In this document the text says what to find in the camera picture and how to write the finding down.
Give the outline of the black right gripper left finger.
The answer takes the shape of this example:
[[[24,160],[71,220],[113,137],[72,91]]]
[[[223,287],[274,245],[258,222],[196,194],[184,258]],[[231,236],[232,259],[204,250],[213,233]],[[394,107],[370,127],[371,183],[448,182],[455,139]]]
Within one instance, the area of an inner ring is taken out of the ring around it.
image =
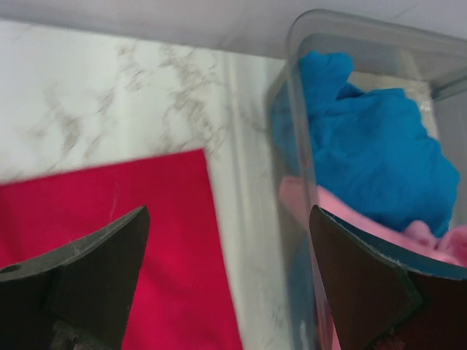
[[[121,349],[150,230],[141,206],[1,269],[2,349]]]

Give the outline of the magenta red t shirt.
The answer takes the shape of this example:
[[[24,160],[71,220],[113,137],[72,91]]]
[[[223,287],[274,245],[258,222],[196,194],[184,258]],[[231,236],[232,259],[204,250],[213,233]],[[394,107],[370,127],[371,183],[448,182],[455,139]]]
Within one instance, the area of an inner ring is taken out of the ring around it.
[[[1,186],[1,265],[146,206],[150,233],[124,349],[240,349],[201,150]]]

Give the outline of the light pink t shirt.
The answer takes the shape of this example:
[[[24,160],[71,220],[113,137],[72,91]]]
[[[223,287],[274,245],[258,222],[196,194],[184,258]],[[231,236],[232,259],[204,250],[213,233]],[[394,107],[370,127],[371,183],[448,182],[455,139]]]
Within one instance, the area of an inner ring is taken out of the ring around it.
[[[279,199],[304,227],[309,227],[309,212],[303,189],[304,182],[286,176],[279,187]],[[466,267],[466,226],[458,226],[441,238],[435,237],[423,221],[415,220],[402,232],[394,231],[354,211],[331,192],[319,186],[318,203],[338,218],[378,238],[435,260]]]

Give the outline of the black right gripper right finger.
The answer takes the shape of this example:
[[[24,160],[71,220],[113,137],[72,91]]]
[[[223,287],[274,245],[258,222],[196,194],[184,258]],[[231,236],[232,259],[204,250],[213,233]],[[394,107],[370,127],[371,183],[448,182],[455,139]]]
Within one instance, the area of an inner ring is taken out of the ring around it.
[[[465,349],[466,269],[314,206],[317,265],[342,349]]]

